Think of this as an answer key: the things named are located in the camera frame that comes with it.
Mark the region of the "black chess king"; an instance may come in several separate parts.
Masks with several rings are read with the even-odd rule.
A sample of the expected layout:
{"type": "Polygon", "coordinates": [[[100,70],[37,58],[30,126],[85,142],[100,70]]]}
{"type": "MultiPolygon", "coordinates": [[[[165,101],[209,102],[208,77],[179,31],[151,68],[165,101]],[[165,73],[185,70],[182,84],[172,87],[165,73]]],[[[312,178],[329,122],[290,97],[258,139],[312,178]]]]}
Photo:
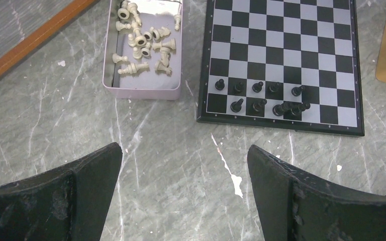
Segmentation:
{"type": "Polygon", "coordinates": [[[299,103],[291,109],[291,114],[293,116],[300,116],[302,112],[308,110],[310,107],[311,105],[308,102],[299,103]]]}

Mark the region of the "black pawn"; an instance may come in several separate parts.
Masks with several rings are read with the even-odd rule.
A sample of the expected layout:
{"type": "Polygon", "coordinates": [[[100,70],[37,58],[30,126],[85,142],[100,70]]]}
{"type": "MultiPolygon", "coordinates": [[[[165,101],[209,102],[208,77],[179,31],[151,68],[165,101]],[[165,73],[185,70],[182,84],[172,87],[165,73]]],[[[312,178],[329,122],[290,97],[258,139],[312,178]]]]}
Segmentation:
{"type": "Polygon", "coordinates": [[[281,86],[282,86],[281,82],[273,82],[269,84],[268,91],[271,93],[277,93],[281,86]]]}
{"type": "Polygon", "coordinates": [[[304,85],[296,86],[291,89],[291,93],[293,96],[300,96],[305,90],[306,87],[304,85]]]}
{"type": "Polygon", "coordinates": [[[225,81],[224,79],[219,79],[216,83],[215,83],[215,89],[218,90],[218,91],[221,91],[225,88],[225,81]]]}
{"type": "Polygon", "coordinates": [[[255,93],[259,93],[262,91],[262,88],[264,86],[264,83],[262,81],[259,81],[259,82],[256,82],[252,85],[252,90],[255,92],[255,93]]]}
{"type": "Polygon", "coordinates": [[[233,92],[235,93],[241,93],[244,90],[244,83],[238,82],[233,87],[233,92]]]}

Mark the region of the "black chess queen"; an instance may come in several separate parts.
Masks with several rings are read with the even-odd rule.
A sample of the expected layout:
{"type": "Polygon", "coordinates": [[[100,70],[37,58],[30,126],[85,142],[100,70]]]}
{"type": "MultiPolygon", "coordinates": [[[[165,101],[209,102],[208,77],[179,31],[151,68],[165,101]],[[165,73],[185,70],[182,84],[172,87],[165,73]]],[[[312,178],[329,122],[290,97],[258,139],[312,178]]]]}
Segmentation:
{"type": "Polygon", "coordinates": [[[277,104],[272,108],[272,112],[275,116],[282,116],[286,112],[290,111],[293,108],[294,104],[292,102],[284,102],[282,104],[277,104]]]}

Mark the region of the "chessboard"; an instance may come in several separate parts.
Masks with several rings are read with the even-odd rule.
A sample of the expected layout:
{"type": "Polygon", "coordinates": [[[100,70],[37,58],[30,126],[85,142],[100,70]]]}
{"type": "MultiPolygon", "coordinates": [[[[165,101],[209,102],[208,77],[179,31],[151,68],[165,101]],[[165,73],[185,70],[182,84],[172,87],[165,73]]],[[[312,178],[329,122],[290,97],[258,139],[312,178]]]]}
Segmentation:
{"type": "Polygon", "coordinates": [[[363,137],[356,2],[208,1],[197,121],[363,137]],[[215,89],[224,79],[225,88],[215,89]],[[262,91],[252,85],[262,81],[262,91]],[[243,82],[241,93],[233,92],[243,82]],[[277,93],[269,84],[281,82],[277,93]],[[291,89],[304,85],[300,96],[291,89]],[[240,112],[230,105],[244,99],[240,112]],[[266,99],[264,112],[252,104],[266,99]],[[300,116],[277,104],[308,102],[300,116]]]}

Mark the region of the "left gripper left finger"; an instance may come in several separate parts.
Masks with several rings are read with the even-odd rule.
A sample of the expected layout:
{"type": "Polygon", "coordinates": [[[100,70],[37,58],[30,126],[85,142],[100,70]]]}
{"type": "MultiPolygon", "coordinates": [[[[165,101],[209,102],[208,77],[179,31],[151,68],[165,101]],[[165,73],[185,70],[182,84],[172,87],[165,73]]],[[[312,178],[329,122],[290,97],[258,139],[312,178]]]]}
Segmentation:
{"type": "Polygon", "coordinates": [[[122,157],[113,142],[0,186],[0,240],[100,240],[122,157]]]}

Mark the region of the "black knight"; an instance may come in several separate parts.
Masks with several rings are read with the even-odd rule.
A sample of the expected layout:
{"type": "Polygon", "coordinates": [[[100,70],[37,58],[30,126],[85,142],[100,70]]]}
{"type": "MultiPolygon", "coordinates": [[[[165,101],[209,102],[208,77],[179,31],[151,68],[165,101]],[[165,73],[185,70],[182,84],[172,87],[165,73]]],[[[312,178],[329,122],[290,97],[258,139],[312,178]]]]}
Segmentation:
{"type": "Polygon", "coordinates": [[[244,102],[244,99],[242,99],[242,98],[237,100],[237,101],[232,102],[230,105],[231,111],[232,112],[240,112],[242,109],[243,102],[244,102]]]}

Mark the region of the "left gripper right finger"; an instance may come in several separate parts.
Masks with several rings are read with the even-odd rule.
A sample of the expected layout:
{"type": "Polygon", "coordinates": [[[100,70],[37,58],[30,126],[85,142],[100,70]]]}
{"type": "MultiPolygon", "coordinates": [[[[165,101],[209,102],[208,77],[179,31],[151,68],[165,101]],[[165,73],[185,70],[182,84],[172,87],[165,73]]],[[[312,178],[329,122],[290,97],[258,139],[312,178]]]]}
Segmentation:
{"type": "Polygon", "coordinates": [[[386,240],[386,195],[333,183],[256,145],[247,164],[265,240],[386,240]]]}

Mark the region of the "pink tin of white pieces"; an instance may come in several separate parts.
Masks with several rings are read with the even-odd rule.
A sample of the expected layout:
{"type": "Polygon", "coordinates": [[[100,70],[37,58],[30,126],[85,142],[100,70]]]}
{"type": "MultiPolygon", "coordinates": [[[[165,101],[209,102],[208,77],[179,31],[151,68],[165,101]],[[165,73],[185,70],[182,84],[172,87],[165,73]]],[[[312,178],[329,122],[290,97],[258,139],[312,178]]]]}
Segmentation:
{"type": "Polygon", "coordinates": [[[103,86],[116,98],[180,97],[182,1],[111,1],[103,86]]]}

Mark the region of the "wooden shelf rack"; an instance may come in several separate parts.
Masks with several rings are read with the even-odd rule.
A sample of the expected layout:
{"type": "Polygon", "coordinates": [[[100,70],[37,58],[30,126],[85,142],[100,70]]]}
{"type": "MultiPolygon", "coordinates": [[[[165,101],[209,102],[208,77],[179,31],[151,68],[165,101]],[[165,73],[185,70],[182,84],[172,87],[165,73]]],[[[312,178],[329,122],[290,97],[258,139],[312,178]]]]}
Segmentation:
{"type": "Polygon", "coordinates": [[[58,11],[50,20],[0,57],[0,77],[95,3],[94,0],[74,0],[58,11]]]}

